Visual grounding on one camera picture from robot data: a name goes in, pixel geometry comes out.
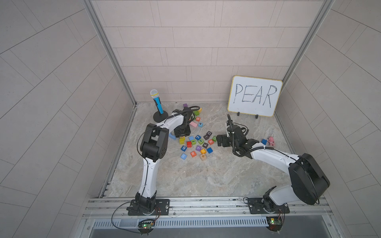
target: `white tile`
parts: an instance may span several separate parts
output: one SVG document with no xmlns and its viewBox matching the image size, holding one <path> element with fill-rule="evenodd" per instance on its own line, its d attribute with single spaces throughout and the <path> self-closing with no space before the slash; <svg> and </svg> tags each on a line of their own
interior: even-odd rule
<svg viewBox="0 0 381 238">
<path fill-rule="evenodd" d="M 174 27 L 176 47 L 227 47 L 229 27 Z"/>
<path fill-rule="evenodd" d="M 71 54 L 79 44 L 64 21 L 21 42 L 11 51 L 40 79 L 44 79 Z"/>
<path fill-rule="evenodd" d="M 381 31 L 380 10 L 381 2 L 378 0 L 352 0 L 343 14 Z"/>
<path fill-rule="evenodd" d="M 310 124 L 323 111 L 319 103 L 317 103 L 301 81 L 297 83 L 290 95 L 298 105 L 308 124 Z"/>
<path fill-rule="evenodd" d="M 209 82 L 172 82 L 172 89 L 173 93 L 208 93 Z"/>
<path fill-rule="evenodd" d="M 160 94 L 168 93 L 167 85 L 162 82 L 131 82 L 135 94 L 149 94 L 155 88 Z"/>
<path fill-rule="evenodd" d="M 298 48 L 267 48 L 262 66 L 289 66 Z"/>
<path fill-rule="evenodd" d="M 276 68 L 276 66 L 240 66 L 237 74 L 257 78 L 271 78 Z"/>
<path fill-rule="evenodd" d="M 76 216 L 58 213 L 47 238 L 67 238 L 76 218 Z"/>
<path fill-rule="evenodd" d="M 120 92 L 123 90 L 123 85 L 118 76 L 111 79 L 109 84 L 103 90 L 102 94 L 99 96 L 98 101 L 102 104 L 104 109 L 110 113 L 112 106 L 114 105 L 116 99 L 118 98 Z"/>
<path fill-rule="evenodd" d="M 217 65 L 255 66 L 259 48 L 218 48 Z"/>
<path fill-rule="evenodd" d="M 310 27 L 322 1 L 285 1 L 280 11 L 277 27 Z"/>
<path fill-rule="evenodd" d="M 349 188 L 349 190 L 352 192 L 352 191 L 359 190 L 362 188 L 370 187 L 372 185 L 376 185 L 376 184 L 378 184 L 378 182 L 373 177 L 373 175 L 368 174 L 364 177 L 349 181 L 346 184 L 347 184 L 347 187 Z"/>
<path fill-rule="evenodd" d="M 346 225 L 368 223 L 367 218 L 340 177 L 332 161 L 328 159 L 319 166 L 331 182 L 327 190 L 344 223 Z"/>
<path fill-rule="evenodd" d="M 17 58 L 11 50 L 7 50 L 6 52 L 0 54 L 0 57 L 34 87 L 41 82 L 41 80 L 21 60 L 19 60 L 19 58 Z"/>
<path fill-rule="evenodd" d="M 106 118 L 98 108 L 93 107 L 67 147 L 65 155 L 83 164 L 105 121 Z"/>
<path fill-rule="evenodd" d="M 0 186 L 0 202 L 30 207 L 36 195 Z"/>
<path fill-rule="evenodd" d="M 83 9 L 81 2 L 75 0 L 29 0 L 25 2 L 44 28 Z"/>
<path fill-rule="evenodd" d="M 2 159 L 15 164 L 71 93 L 53 74 L 0 119 Z"/>
<path fill-rule="evenodd" d="M 347 225 L 347 228 L 352 236 L 357 235 L 376 235 L 370 223 Z"/>
<path fill-rule="evenodd" d="M 365 126 L 353 132 L 353 134 L 351 134 L 350 136 L 346 137 L 346 139 L 349 144 L 353 145 L 357 141 L 363 139 L 365 136 L 370 135 L 371 133 L 377 130 L 378 128 L 372 122 L 369 122 Z"/>
<path fill-rule="evenodd" d="M 0 8 L 0 52 L 22 42 L 36 34 L 34 28 L 25 19 L 11 0 L 2 1 Z"/>
<path fill-rule="evenodd" d="M 53 225 L 77 172 L 57 164 L 44 187 L 25 215 L 15 237 L 46 237 Z"/>
<path fill-rule="evenodd" d="M 305 55 L 330 79 L 337 79 L 352 64 L 352 61 L 330 46 L 320 37 L 315 36 Z"/>
<path fill-rule="evenodd" d="M 357 21 L 338 12 L 330 11 L 316 34 L 340 50 L 358 25 Z"/>
<path fill-rule="evenodd" d="M 83 9 L 82 11 L 72 15 L 70 18 L 84 42 L 88 42 L 94 36 L 96 36 L 96 31 L 90 21 L 90 17 L 88 16 L 86 10 Z"/>
<path fill-rule="evenodd" d="M 158 1 L 162 26 L 214 26 L 214 1 Z"/>
<path fill-rule="evenodd" d="M 33 86 L 0 58 L 0 117 L 18 103 Z"/>
<path fill-rule="evenodd" d="M 225 1 L 221 26 L 267 27 L 274 8 L 272 1 Z"/>
<path fill-rule="evenodd" d="M 123 66 L 163 65 L 159 48 L 118 48 L 117 51 Z"/>
<path fill-rule="evenodd" d="M 1 237 L 13 237 L 29 208 L 0 203 Z"/>
<path fill-rule="evenodd" d="M 125 47 L 174 47 L 171 27 L 118 27 Z"/>
<path fill-rule="evenodd" d="M 96 1 L 105 26 L 155 26 L 149 1 Z"/>
<path fill-rule="evenodd" d="M 369 123 L 369 119 L 329 79 L 318 87 L 314 98 L 344 137 Z"/>
<path fill-rule="evenodd" d="M 67 100 L 66 105 L 84 120 L 104 88 L 101 78 L 93 70 Z"/>
<path fill-rule="evenodd" d="M 315 136 L 308 122 L 305 120 L 303 114 L 298 112 L 292 119 L 292 125 L 298 133 L 307 153 L 313 157 L 317 157 L 324 152 L 324 148 L 320 144 L 318 138 Z"/>
<path fill-rule="evenodd" d="M 94 43 L 88 42 L 56 68 L 54 74 L 73 93 L 101 61 Z"/>
<path fill-rule="evenodd" d="M 106 151 L 97 143 L 91 148 L 65 203 L 81 206 Z"/>
<path fill-rule="evenodd" d="M 329 117 L 326 117 L 317 125 L 314 128 L 314 132 L 335 164 L 344 182 L 370 174 L 364 163 L 337 130 Z"/>
<path fill-rule="evenodd" d="M 305 55 L 303 55 L 294 73 L 302 81 L 307 89 L 311 89 L 322 72 Z"/>
<path fill-rule="evenodd" d="M 37 195 L 78 128 L 74 122 L 59 111 L 1 185 Z"/>
<path fill-rule="evenodd" d="M 232 27 L 229 47 L 277 47 L 283 27 Z"/>
<path fill-rule="evenodd" d="M 366 28 L 361 36 L 345 54 L 356 64 L 365 69 L 378 80 L 381 80 L 381 33 Z"/>
<path fill-rule="evenodd" d="M 211 64 L 212 48 L 167 48 L 166 53 L 169 66 L 204 66 Z"/>
<path fill-rule="evenodd" d="M 67 157 L 66 155 L 62 155 L 61 159 L 58 162 L 62 165 L 65 165 L 66 167 L 74 170 L 77 173 L 79 173 L 79 171 L 81 170 L 81 167 L 82 167 L 82 164 L 78 163 L 77 161 L 73 160 L 72 158 Z"/>
<path fill-rule="evenodd" d="M 231 81 L 233 66 L 193 66 L 192 81 Z"/>
<path fill-rule="evenodd" d="M 378 130 L 352 145 L 352 148 L 379 183 L 381 182 L 380 141 L 381 131 Z"/>
<path fill-rule="evenodd" d="M 151 81 L 187 81 L 185 66 L 151 66 L 148 72 Z"/>
<path fill-rule="evenodd" d="M 277 47 L 298 48 L 306 37 L 308 29 L 308 27 L 285 27 Z"/>
<path fill-rule="evenodd" d="M 104 27 L 103 29 L 106 33 L 106 37 L 109 40 L 111 47 L 113 48 L 125 47 L 118 27 Z"/>
</svg>

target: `whiteboard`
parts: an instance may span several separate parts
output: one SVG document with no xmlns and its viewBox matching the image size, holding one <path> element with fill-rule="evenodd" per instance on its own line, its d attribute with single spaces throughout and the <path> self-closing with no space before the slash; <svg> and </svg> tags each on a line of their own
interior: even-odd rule
<svg viewBox="0 0 381 238">
<path fill-rule="evenodd" d="M 227 110 L 272 117 L 282 84 L 280 80 L 236 75 L 233 77 Z"/>
</svg>

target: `whiteboard frame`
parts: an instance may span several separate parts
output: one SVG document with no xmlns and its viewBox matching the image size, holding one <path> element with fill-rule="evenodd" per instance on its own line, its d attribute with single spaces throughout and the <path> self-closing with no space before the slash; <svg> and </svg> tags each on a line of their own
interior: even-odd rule
<svg viewBox="0 0 381 238">
<path fill-rule="evenodd" d="M 245 78 L 258 78 L 258 77 L 250 77 L 250 76 L 241 76 L 241 75 L 235 75 L 233 76 L 233 79 L 232 79 L 232 86 L 230 86 L 230 95 L 229 95 L 229 100 L 227 102 L 227 111 L 228 112 L 232 112 L 232 111 L 229 111 L 229 104 L 230 104 L 230 97 L 232 96 L 232 90 L 233 90 L 233 82 L 234 82 L 234 78 L 235 77 L 245 77 Z M 281 81 L 282 82 L 282 87 L 283 87 L 283 81 L 282 80 L 278 80 L 278 79 L 271 79 L 271 78 L 259 78 L 259 79 L 266 79 L 266 80 L 273 80 L 273 81 Z M 277 108 L 277 105 L 278 105 L 278 101 L 279 101 L 279 97 L 280 97 L 280 94 L 281 94 L 282 91 L 279 92 L 279 95 L 278 95 L 278 99 L 277 99 L 277 103 L 275 104 L 275 108 L 274 108 L 274 112 L 271 116 L 263 116 L 263 115 L 259 115 L 259 114 L 250 114 L 250 113 L 243 113 L 243 112 L 239 112 L 240 114 L 247 114 L 247 115 L 258 115 L 258 116 L 261 116 L 261 117 L 272 117 L 274 116 L 274 113 L 275 113 L 275 109 Z"/>
</svg>

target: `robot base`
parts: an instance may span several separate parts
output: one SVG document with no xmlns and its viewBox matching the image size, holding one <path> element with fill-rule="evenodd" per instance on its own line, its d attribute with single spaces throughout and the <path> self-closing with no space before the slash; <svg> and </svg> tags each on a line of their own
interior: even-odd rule
<svg viewBox="0 0 381 238">
<path fill-rule="evenodd" d="M 135 202 L 136 200 L 132 200 L 130 203 L 130 209 L 128 210 L 128 215 L 129 216 L 145 216 L 145 215 L 150 215 L 150 216 L 158 216 L 159 211 L 153 211 L 152 214 L 144 214 L 143 212 L 138 210 L 138 204 Z M 169 199 L 156 199 L 156 207 L 160 208 L 160 215 L 165 216 L 168 215 L 169 213 Z"/>
</svg>

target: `floor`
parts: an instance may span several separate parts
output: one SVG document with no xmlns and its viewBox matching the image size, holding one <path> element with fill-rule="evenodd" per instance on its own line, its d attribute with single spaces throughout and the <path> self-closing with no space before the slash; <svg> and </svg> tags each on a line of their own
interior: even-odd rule
<svg viewBox="0 0 381 238">
<path fill-rule="evenodd" d="M 195 103 L 202 107 L 200 114 L 202 128 L 191 127 L 191 135 L 204 136 L 207 131 L 213 135 L 226 133 L 227 103 Z M 169 114 L 174 109 L 182 109 L 182 104 L 164 103 Z M 134 197 L 141 183 L 143 162 L 136 151 L 136 142 L 148 123 L 154 123 L 152 115 L 156 107 L 153 103 L 140 103 L 132 122 L 127 141 L 111 181 L 108 197 Z M 247 138 L 262 140 L 273 136 L 278 150 L 290 153 L 289 147 L 275 117 L 259 117 L 230 113 L 234 122 L 248 126 Z M 290 177 L 279 169 L 262 161 L 239 158 L 232 154 L 231 147 L 211 145 L 212 154 L 201 161 L 192 158 L 188 148 L 185 160 L 180 158 L 178 139 L 169 139 L 168 150 L 161 161 L 157 176 L 157 196 L 260 196 L 274 185 L 290 183 Z"/>
</svg>

